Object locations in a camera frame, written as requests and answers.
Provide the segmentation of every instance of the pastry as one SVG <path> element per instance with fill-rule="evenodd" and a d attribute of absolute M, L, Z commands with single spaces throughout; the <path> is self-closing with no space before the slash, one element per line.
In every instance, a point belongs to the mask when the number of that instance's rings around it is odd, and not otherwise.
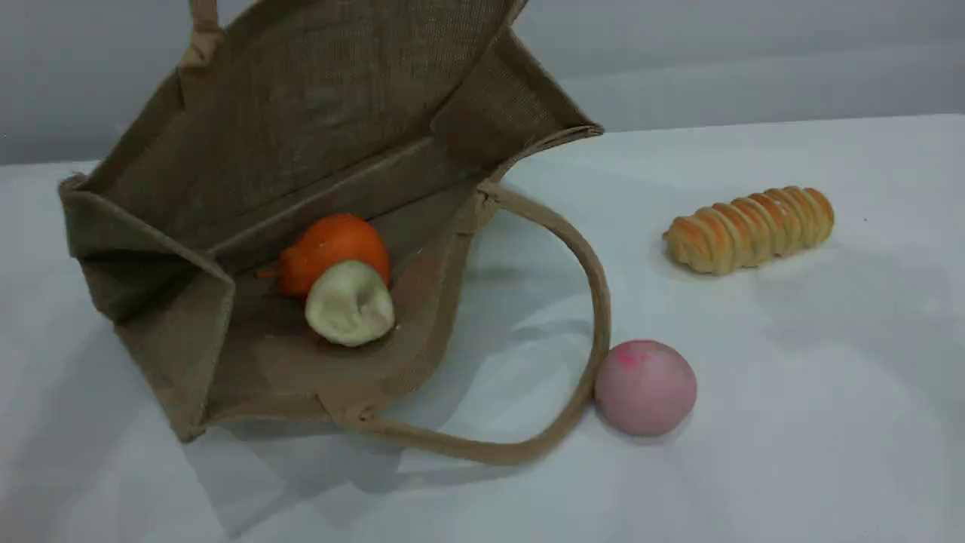
<path fill-rule="evenodd" d="M 771 188 L 674 219 L 664 233 L 674 260 L 723 275 L 789 256 L 831 236 L 835 212 L 815 188 Z"/>

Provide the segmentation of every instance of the orange fruit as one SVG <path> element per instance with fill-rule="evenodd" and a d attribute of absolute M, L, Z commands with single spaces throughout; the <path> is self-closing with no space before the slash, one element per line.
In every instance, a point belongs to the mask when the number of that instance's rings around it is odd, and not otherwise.
<path fill-rule="evenodd" d="M 305 297 L 323 273 L 346 260 L 368 264 L 389 285 L 389 250 L 378 232 L 353 214 L 320 219 L 294 245 L 282 251 L 275 271 L 258 276 L 277 276 L 283 295 Z"/>

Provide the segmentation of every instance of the fake fruit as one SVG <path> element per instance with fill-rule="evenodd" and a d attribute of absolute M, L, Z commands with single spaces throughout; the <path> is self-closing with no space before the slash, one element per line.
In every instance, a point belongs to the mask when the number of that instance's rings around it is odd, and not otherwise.
<path fill-rule="evenodd" d="M 680 353 L 656 341 L 614 347 L 596 374 L 596 406 L 613 427 L 632 436 L 676 428 L 697 401 L 697 379 Z"/>
<path fill-rule="evenodd" d="M 282 295 L 302 298 L 323 273 L 346 260 L 369 265 L 389 284 L 388 249 L 368 222 L 352 214 L 329 215 L 313 224 L 282 251 L 275 270 L 259 272 L 258 277 L 277 277 Z"/>
<path fill-rule="evenodd" d="M 357 347 L 388 333 L 396 316 L 382 277 L 368 264 L 346 260 L 315 282 L 305 300 L 305 320 L 332 343 Z"/>

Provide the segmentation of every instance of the gray wall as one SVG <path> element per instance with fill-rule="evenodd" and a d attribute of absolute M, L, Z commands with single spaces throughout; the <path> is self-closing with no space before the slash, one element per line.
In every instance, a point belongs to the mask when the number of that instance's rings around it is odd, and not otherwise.
<path fill-rule="evenodd" d="M 0 2 L 0 163 L 106 153 L 186 4 Z M 609 129 L 965 111 L 965 0 L 531 0 L 516 30 Z"/>

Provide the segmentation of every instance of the white fruit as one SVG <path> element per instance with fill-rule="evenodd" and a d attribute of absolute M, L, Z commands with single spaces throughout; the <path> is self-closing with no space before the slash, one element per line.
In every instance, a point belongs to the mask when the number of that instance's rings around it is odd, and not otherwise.
<path fill-rule="evenodd" d="M 389 333 L 396 312 L 378 272 L 368 264 L 346 260 L 312 285 L 305 300 L 305 319 L 332 343 L 357 347 Z"/>

